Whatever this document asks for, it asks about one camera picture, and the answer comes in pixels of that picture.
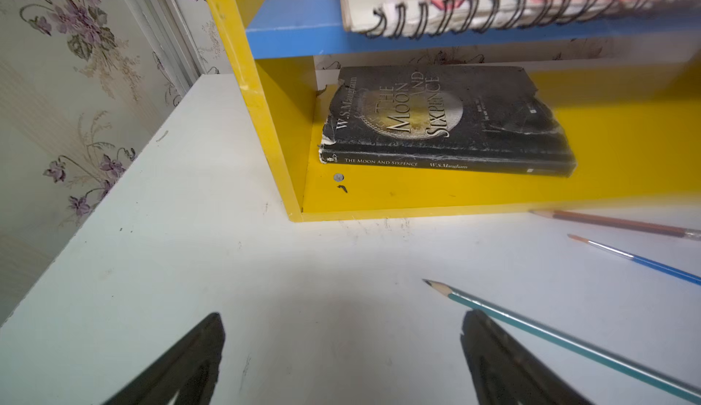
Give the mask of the blue paintbrush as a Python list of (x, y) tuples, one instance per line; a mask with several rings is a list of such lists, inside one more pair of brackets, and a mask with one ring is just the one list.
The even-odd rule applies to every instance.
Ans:
[(571, 240), (575, 240), (577, 242), (582, 242), (583, 244), (587, 244), (591, 247), (605, 251), (606, 253), (610, 253), (611, 255), (615, 255), (617, 257), (621, 257), (622, 259), (626, 259), (631, 263), (639, 264), (641, 266), (650, 268), (650, 269), (657, 271), (659, 273), (669, 275), (671, 277), (675, 277), (677, 279), (683, 280), (683, 281), (691, 283), (691, 284), (695, 284), (696, 286), (700, 286), (700, 277), (698, 275), (693, 275), (693, 274), (690, 274), (690, 273), (685, 272), (683, 270), (680, 270), (678, 268), (674, 268), (674, 267), (666, 265), (666, 264), (661, 264), (657, 261), (653, 261), (651, 259), (644, 258), (640, 255), (633, 255), (632, 253), (627, 253), (623, 250), (614, 248), (613, 246), (601, 244), (600, 242), (595, 242), (593, 240), (581, 237), (579, 235), (568, 233), (567, 236)]

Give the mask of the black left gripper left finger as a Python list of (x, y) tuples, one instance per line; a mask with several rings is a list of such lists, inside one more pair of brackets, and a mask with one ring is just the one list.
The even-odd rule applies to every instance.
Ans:
[(221, 315), (209, 314), (106, 402), (210, 403), (217, 386), (225, 340)]

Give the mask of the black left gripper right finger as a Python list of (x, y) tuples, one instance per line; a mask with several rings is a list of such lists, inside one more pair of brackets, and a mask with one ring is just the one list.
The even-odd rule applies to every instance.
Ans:
[(480, 404), (588, 404), (481, 311), (465, 314), (461, 346)]

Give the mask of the brown red pencil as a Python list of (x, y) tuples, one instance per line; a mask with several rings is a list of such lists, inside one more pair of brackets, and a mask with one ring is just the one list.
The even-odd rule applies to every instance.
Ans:
[(572, 211), (538, 211), (531, 210), (530, 213), (549, 219), (562, 220), (567, 222), (578, 222), (591, 225), (613, 227), (616, 229), (635, 231), (640, 233), (653, 233), (668, 237), (700, 241), (700, 231), (670, 225), (637, 222), (626, 219), (604, 217), (585, 213), (573, 213)]

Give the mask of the black Moon and Sixpence book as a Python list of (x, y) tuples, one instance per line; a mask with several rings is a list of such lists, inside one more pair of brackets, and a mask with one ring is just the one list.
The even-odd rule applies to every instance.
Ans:
[(319, 145), (326, 164), (564, 177), (564, 129), (517, 66), (345, 67)]

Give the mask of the teal pencil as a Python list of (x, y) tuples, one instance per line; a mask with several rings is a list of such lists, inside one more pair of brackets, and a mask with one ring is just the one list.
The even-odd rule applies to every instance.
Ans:
[(514, 328), (539, 337), (540, 339), (544, 339), (553, 345), (566, 348), (586, 359), (602, 364), (612, 370), (637, 379), (638, 381), (642, 381), (647, 385), (665, 391), (677, 398), (694, 404), (700, 403), (699, 387), (675, 379), (660, 371), (653, 370), (652, 368), (647, 368), (631, 359), (626, 359), (609, 350), (585, 342), (582, 339), (578, 339), (578, 337), (573, 337), (572, 335), (547, 326), (532, 318), (520, 315), (503, 306), (498, 306), (486, 299), (470, 295), (448, 284), (429, 279), (424, 279), (424, 282), (444, 297), (460, 305), (467, 306), (474, 311), (482, 312), (492, 319), (514, 326)]

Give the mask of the yellow blue pink bookshelf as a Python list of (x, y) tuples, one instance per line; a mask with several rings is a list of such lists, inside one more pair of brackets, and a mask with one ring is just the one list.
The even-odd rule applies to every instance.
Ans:
[(338, 0), (207, 0), (292, 222), (513, 213), (700, 199), (700, 63), (545, 63), (533, 75), (578, 161), (567, 179), (324, 164), (322, 54), (407, 50), (344, 32)]

